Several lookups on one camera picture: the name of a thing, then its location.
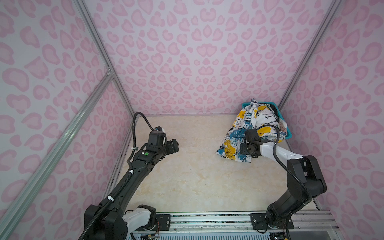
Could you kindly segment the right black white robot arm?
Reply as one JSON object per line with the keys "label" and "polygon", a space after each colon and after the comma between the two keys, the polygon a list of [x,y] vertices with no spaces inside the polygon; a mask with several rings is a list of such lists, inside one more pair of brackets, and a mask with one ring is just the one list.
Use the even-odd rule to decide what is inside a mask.
{"label": "right black white robot arm", "polygon": [[289,220],[299,210],[327,191],[327,184],[318,160],[314,156],[302,156],[277,144],[254,141],[242,143],[241,153],[275,160],[287,173],[287,190],[271,203],[262,221],[267,229],[288,228]]}

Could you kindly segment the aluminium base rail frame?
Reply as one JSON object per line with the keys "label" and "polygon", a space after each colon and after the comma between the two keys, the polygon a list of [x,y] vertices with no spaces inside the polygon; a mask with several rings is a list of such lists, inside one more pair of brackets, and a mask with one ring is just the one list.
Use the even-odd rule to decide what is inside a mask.
{"label": "aluminium base rail frame", "polygon": [[266,212],[155,213],[145,209],[110,212],[96,221],[92,214],[83,240],[342,240],[329,211],[303,210],[276,223]]}

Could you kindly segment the white yellow blue printed garment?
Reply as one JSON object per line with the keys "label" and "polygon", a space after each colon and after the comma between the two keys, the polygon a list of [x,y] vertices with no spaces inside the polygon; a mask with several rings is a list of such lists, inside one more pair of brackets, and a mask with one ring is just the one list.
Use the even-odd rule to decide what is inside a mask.
{"label": "white yellow blue printed garment", "polygon": [[[251,129],[247,128],[244,119],[242,117],[239,118],[238,115],[223,139],[219,149],[216,151],[216,154],[228,160],[250,163],[252,158],[240,154],[240,146],[241,143],[245,143],[245,131]],[[256,130],[258,130],[258,134],[262,140],[274,142],[277,137],[280,137],[280,130],[274,125],[263,125]]]}

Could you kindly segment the teal plastic laundry basket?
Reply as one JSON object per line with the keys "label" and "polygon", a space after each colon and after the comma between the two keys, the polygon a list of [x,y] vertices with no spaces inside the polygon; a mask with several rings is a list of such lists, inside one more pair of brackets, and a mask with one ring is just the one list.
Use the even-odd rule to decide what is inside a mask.
{"label": "teal plastic laundry basket", "polygon": [[292,133],[288,124],[283,118],[277,105],[273,102],[252,102],[243,103],[242,110],[238,117],[244,119],[248,129],[257,129],[263,125],[274,125],[280,130],[280,140],[290,139]]}

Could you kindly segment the diagonal aluminium wall strut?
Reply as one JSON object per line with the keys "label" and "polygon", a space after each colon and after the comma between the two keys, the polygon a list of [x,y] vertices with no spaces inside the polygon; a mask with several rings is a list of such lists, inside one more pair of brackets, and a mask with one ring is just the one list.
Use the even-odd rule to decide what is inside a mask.
{"label": "diagonal aluminium wall strut", "polygon": [[73,120],[69,123],[59,140],[43,159],[35,173],[27,181],[20,194],[12,202],[1,219],[2,240],[10,238],[114,77],[114,72],[107,73],[104,76],[102,81],[79,109]]}

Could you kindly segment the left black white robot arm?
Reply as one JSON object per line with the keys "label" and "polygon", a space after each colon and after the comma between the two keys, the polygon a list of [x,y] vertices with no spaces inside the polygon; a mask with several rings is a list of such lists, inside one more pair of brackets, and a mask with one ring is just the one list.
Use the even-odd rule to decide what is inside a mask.
{"label": "left black white robot arm", "polygon": [[166,133],[155,129],[148,142],[136,151],[129,170],[115,188],[97,206],[90,205],[84,215],[81,240],[125,240],[135,230],[151,229],[156,222],[156,209],[140,205],[126,213],[126,208],[142,181],[165,156],[177,153],[179,143],[168,140]]}

